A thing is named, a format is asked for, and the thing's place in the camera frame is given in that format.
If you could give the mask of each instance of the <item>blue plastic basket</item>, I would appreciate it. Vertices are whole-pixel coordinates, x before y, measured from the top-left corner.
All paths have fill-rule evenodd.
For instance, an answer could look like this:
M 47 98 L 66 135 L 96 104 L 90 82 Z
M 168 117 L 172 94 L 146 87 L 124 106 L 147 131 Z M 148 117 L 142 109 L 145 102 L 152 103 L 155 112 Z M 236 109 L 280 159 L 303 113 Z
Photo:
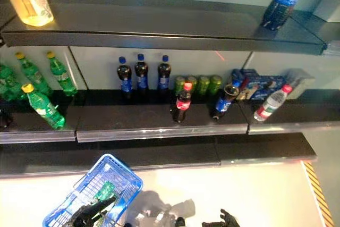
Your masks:
M 143 181 L 111 154 L 103 155 L 90 171 L 74 185 L 65 201 L 45 217 L 43 227 L 62 227 L 83 205 L 93 202 L 106 181 L 111 182 L 118 197 L 100 226 L 114 226 L 143 187 Z

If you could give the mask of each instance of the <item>blue bottle cap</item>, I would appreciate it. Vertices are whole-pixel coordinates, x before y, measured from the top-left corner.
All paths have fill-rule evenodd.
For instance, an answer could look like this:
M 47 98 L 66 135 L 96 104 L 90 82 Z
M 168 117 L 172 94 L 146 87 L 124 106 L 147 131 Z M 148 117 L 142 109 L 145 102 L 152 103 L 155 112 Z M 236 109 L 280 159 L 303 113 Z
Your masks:
M 163 61 L 168 62 L 169 61 L 169 56 L 168 55 L 163 55 Z
M 119 63 L 125 64 L 126 63 L 125 57 L 119 57 Z
M 138 54 L 138 60 L 143 61 L 144 60 L 144 54 L 142 54 L 142 53 Z

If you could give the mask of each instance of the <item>white floor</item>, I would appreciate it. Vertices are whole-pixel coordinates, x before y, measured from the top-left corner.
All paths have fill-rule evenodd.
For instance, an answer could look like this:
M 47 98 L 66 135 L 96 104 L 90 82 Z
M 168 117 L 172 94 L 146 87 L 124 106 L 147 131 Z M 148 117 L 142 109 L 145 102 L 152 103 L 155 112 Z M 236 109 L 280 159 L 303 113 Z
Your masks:
M 335 226 L 340 226 L 340 129 L 304 132 L 318 155 L 313 163 Z

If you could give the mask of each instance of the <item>bottle cap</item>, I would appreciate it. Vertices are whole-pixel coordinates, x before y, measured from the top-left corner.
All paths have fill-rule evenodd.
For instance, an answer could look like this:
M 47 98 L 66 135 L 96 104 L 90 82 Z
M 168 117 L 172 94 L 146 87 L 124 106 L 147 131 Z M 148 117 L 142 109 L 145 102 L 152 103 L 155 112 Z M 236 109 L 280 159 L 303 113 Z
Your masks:
M 168 62 L 169 61 L 169 56 L 168 55 L 163 55 L 163 62 Z
M 16 58 L 18 60 L 21 60 L 22 58 L 25 58 L 25 55 L 23 53 L 21 53 L 21 52 L 17 52 L 15 55 L 16 55 Z
M 292 92 L 292 90 L 293 90 L 293 87 L 292 86 L 290 86 L 290 85 L 283 85 L 282 86 L 282 91 L 284 92 L 284 93 L 291 93 Z
M 186 83 L 184 84 L 184 90 L 191 90 L 191 88 L 192 88 L 192 83 L 186 82 Z
M 125 57 L 119 57 L 119 63 L 125 64 L 126 63 Z
M 34 91 L 34 87 L 31 83 L 26 83 L 21 87 L 21 89 L 24 93 L 31 93 L 32 91 Z
M 142 53 L 138 54 L 138 60 L 143 61 L 144 60 L 144 54 L 142 54 Z
M 54 52 L 47 52 L 47 53 L 46 53 L 46 56 L 47 56 L 48 58 L 54 58 L 54 57 L 55 57 L 55 54 L 54 54 Z

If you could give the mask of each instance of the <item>red label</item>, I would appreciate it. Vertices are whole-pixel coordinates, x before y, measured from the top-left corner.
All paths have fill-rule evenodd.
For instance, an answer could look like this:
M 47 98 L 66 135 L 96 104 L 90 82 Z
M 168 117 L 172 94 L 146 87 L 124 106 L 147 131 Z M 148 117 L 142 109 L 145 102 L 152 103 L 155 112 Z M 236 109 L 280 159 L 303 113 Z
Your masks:
M 180 110 L 187 110 L 190 106 L 190 102 L 182 102 L 182 101 L 177 100 L 176 106 Z

